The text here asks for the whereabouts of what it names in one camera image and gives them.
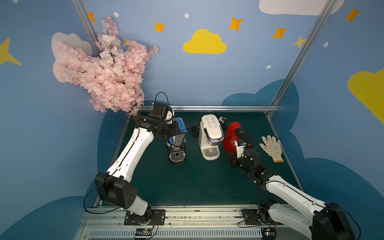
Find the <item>blue microfibre cloth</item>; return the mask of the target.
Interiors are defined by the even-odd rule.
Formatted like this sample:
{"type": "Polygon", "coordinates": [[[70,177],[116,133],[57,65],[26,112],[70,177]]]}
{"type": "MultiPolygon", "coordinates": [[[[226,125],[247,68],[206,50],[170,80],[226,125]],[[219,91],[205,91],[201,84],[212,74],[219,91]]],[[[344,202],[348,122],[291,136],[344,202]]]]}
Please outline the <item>blue microfibre cloth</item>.
{"type": "MultiPolygon", "coordinates": [[[[187,128],[185,126],[183,118],[181,118],[181,117],[173,118],[172,122],[177,122],[178,123],[180,133],[186,133],[187,132],[187,128]]],[[[169,138],[169,142],[170,142],[170,144],[173,144],[174,137],[170,137],[169,138]]]]}

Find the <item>black coffee machine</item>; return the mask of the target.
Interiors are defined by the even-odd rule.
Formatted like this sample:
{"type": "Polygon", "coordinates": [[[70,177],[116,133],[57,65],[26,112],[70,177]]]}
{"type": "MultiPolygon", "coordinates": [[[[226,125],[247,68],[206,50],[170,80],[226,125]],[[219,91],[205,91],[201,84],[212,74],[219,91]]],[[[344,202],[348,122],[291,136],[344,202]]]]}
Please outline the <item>black coffee machine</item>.
{"type": "Polygon", "coordinates": [[[174,165],[181,165],[187,160],[186,132],[166,139],[169,160],[174,165]]]}

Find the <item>red coffee machine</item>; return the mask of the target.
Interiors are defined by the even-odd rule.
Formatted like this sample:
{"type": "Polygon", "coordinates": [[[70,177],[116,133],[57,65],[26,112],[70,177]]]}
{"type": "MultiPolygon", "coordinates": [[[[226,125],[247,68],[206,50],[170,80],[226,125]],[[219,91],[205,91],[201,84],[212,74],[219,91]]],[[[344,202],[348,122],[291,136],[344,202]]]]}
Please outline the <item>red coffee machine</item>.
{"type": "Polygon", "coordinates": [[[235,142],[237,141],[245,143],[246,148],[251,148],[254,145],[241,124],[234,122],[228,126],[223,140],[223,145],[227,153],[231,154],[237,151],[237,147],[235,146],[235,142]]]}

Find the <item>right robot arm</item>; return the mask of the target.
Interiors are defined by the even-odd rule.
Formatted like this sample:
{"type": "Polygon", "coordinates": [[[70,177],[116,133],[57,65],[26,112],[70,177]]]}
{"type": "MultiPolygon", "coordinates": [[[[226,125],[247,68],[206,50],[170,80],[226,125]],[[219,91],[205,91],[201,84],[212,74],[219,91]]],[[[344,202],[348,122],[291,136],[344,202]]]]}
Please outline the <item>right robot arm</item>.
{"type": "Polygon", "coordinates": [[[284,200],[289,210],[273,200],[259,206],[262,223],[281,223],[310,240],[358,240],[349,222],[352,217],[335,202],[325,203],[289,184],[280,175],[265,168],[259,154],[245,149],[241,154],[229,153],[231,166],[240,167],[259,188],[284,200]]]}

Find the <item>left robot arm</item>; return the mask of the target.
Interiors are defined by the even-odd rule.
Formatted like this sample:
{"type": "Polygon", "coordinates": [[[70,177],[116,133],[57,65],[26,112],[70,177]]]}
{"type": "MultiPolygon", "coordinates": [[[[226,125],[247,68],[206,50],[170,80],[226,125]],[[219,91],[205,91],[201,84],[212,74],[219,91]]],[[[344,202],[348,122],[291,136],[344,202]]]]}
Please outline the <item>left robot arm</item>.
{"type": "Polygon", "coordinates": [[[178,123],[172,120],[173,115],[170,106],[154,103],[152,112],[136,121],[133,134],[117,160],[105,173],[98,173],[95,177],[101,200],[127,210],[143,222],[149,221],[151,206],[138,196],[131,181],[137,164],[156,135],[171,137],[180,133],[178,123]]]}

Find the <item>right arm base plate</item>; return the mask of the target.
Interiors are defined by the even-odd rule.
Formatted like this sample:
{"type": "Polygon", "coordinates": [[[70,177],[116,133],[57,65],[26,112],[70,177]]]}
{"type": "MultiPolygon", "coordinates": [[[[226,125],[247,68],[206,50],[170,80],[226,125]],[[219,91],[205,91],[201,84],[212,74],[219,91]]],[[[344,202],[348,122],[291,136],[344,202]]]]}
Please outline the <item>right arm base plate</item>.
{"type": "Polygon", "coordinates": [[[273,221],[266,210],[242,209],[241,213],[244,218],[243,223],[246,226],[269,226],[271,228],[282,225],[279,222],[273,221]]]}

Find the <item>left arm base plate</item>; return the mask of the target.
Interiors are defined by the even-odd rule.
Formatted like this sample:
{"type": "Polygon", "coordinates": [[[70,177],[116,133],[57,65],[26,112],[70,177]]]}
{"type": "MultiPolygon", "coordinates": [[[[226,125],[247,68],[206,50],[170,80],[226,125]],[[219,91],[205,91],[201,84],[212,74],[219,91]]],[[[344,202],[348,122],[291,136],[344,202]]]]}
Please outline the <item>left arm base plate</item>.
{"type": "Polygon", "coordinates": [[[163,226],[165,224],[166,210],[154,209],[147,210],[143,216],[127,212],[125,216],[125,226],[163,226]]]}

